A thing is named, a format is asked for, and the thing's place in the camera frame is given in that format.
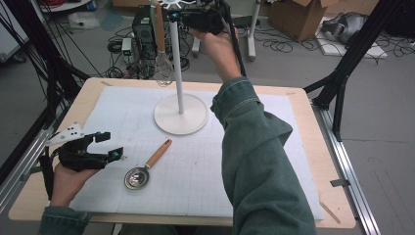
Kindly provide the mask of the thin wooden stick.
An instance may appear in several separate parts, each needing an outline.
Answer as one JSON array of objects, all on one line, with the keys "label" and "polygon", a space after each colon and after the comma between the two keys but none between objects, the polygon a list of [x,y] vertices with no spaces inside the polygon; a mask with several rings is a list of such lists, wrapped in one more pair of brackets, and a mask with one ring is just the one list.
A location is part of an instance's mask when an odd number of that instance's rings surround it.
[{"label": "thin wooden stick", "polygon": [[340,219],[330,210],[330,208],[324,204],[323,202],[320,203],[321,208],[325,211],[326,214],[328,214],[328,220],[332,223],[340,224]]}]

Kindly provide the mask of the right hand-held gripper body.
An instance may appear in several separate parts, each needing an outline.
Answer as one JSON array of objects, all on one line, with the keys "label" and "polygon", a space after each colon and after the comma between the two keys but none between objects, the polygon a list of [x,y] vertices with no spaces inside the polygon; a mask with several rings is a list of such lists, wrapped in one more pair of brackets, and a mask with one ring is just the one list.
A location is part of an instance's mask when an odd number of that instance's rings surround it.
[{"label": "right hand-held gripper body", "polygon": [[187,27],[217,35],[227,26],[229,5],[224,0],[201,0],[200,4],[182,10],[180,17]]}]

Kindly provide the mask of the wooden-handled steel egg separator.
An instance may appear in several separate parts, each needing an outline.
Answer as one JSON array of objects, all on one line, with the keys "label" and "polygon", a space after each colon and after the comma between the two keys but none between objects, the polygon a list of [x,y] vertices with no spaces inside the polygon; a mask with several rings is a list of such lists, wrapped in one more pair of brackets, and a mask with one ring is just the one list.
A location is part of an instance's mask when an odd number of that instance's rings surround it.
[{"label": "wooden-handled steel egg separator", "polygon": [[124,185],[130,190],[143,189],[150,181],[149,169],[163,156],[172,143],[171,139],[163,142],[142,167],[134,167],[124,176]]}]

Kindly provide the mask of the brown cardboard box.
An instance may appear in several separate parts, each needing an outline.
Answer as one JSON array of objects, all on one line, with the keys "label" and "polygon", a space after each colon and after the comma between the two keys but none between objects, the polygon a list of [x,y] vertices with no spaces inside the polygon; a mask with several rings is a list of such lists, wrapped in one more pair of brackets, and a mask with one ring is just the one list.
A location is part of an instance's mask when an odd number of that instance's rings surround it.
[{"label": "brown cardboard box", "polygon": [[369,16],[380,0],[273,0],[268,23],[296,41],[315,35],[324,16],[355,12]]}]

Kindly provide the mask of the aluminium rail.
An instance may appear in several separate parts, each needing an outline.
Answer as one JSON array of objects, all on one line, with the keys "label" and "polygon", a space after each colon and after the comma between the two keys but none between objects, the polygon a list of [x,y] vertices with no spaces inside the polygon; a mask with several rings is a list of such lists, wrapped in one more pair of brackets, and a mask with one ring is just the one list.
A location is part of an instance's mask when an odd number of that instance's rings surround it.
[{"label": "aluminium rail", "polygon": [[56,131],[65,112],[58,108],[55,117],[44,110],[15,150],[0,166],[0,214],[17,197],[18,191],[34,173],[38,172],[38,157],[44,152],[46,140]]},{"label": "aluminium rail", "polygon": [[339,141],[332,130],[333,118],[329,111],[320,110],[313,106],[312,110],[317,118],[323,135],[327,138],[327,146],[334,158],[341,186],[346,190],[355,221],[363,230],[364,235],[382,235],[378,223],[372,213],[359,179],[349,159],[343,141]]}]

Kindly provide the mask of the white metal floor stand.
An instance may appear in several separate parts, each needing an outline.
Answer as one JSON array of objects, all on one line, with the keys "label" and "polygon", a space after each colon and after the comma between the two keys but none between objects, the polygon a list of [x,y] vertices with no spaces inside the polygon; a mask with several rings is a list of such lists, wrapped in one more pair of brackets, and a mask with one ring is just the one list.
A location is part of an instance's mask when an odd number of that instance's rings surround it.
[{"label": "white metal floor stand", "polygon": [[[253,0],[254,4],[252,7],[253,13],[251,16],[254,20],[258,20],[259,10],[260,10],[260,3],[261,0]],[[248,59],[253,62],[256,59],[256,50],[254,45],[254,33],[255,33],[255,26],[251,26],[247,28],[247,43],[248,43]]]}]

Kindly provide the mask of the flat black device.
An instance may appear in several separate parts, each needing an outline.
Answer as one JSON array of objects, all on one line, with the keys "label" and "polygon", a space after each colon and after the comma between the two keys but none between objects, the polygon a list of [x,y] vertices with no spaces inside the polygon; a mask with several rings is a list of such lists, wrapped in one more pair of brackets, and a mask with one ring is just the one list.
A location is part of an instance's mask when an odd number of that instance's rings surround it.
[{"label": "flat black device", "polygon": [[239,17],[235,20],[235,26],[237,28],[248,28],[251,26],[257,26],[260,25],[260,20],[254,20],[252,16],[245,16],[245,17]]}]

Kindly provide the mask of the white gridded foam mat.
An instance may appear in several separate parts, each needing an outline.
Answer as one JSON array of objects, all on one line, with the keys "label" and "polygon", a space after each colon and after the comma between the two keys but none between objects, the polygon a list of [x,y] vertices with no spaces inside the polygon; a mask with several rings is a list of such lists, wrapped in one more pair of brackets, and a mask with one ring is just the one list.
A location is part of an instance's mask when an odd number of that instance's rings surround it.
[{"label": "white gridded foam mat", "polygon": [[[92,144],[91,153],[122,148],[120,160],[108,164],[87,181],[71,203],[78,211],[231,217],[233,208],[221,177],[223,128],[210,116],[199,131],[185,136],[161,130],[154,110],[171,89],[108,86],[85,122],[86,133],[108,131],[111,138]],[[149,173],[141,189],[126,187],[124,177],[141,167],[165,141],[171,146]]]}]

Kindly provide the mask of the grey rounded headgear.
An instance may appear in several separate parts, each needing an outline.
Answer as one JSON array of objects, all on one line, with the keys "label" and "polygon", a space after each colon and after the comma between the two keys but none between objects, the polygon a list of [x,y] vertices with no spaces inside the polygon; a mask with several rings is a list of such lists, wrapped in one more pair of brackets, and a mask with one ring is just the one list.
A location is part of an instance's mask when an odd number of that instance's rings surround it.
[{"label": "grey rounded headgear", "polygon": [[339,42],[347,45],[363,28],[368,17],[359,13],[339,13],[336,17],[324,21],[321,31],[329,32]]}]

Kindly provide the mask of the person's right hand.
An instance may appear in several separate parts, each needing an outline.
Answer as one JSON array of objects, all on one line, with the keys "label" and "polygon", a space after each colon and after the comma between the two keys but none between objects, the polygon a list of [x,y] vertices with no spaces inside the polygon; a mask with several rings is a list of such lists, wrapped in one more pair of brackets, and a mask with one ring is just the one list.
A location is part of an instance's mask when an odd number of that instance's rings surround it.
[{"label": "person's right hand", "polygon": [[228,33],[220,32],[214,35],[210,32],[201,32],[193,28],[191,32],[204,43],[207,54],[213,61],[216,72],[223,82],[242,75],[232,40]]}]

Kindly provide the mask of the white utensil rack stand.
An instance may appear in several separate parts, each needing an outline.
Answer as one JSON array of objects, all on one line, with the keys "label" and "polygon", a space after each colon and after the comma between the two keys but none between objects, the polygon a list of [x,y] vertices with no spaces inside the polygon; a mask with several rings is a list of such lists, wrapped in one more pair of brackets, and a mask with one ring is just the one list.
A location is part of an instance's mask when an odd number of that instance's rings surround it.
[{"label": "white utensil rack stand", "polygon": [[[166,9],[169,13],[181,8],[182,0],[156,0],[156,2],[161,4],[161,11]],[[209,117],[208,107],[201,98],[183,92],[178,24],[169,21],[169,32],[176,94],[163,98],[157,104],[154,118],[158,127],[167,133],[189,135],[206,125]]]}]

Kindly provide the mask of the black metal frame post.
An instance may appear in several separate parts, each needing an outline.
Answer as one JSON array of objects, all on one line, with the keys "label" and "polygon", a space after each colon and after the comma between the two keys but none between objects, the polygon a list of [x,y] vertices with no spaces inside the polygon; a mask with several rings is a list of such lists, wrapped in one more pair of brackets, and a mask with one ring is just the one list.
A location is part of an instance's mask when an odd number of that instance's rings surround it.
[{"label": "black metal frame post", "polygon": [[336,68],[326,77],[303,88],[306,93],[321,88],[319,95],[312,100],[312,104],[320,110],[327,111],[331,102],[336,100],[331,130],[339,142],[342,142],[341,125],[347,81],[404,1],[380,0]]}]

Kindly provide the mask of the black computer tower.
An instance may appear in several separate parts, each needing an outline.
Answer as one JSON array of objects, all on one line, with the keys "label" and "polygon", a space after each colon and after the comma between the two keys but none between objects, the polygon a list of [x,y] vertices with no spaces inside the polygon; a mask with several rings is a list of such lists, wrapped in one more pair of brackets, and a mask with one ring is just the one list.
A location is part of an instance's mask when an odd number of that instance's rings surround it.
[{"label": "black computer tower", "polygon": [[134,38],[138,47],[141,60],[153,60],[156,57],[156,38],[151,19],[151,7],[140,5],[137,8],[132,23]]}]

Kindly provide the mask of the small white box with display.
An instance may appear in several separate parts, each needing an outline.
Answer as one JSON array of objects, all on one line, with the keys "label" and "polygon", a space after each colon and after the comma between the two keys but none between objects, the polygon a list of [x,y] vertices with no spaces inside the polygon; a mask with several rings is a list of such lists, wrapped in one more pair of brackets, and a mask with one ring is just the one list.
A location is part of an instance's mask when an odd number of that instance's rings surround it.
[{"label": "small white box with display", "polygon": [[121,52],[124,56],[132,55],[132,39],[131,38],[122,39]]}]

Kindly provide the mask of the wooden-handled mesh strainer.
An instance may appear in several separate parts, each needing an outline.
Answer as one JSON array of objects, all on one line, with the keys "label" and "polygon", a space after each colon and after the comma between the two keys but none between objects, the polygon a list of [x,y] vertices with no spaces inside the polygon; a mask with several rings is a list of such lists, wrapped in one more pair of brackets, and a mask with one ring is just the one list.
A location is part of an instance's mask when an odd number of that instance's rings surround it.
[{"label": "wooden-handled mesh strainer", "polygon": [[156,2],[155,7],[155,26],[156,42],[158,53],[155,58],[156,74],[155,79],[159,86],[168,86],[172,83],[173,67],[165,53],[164,25],[162,19],[161,4]]}]

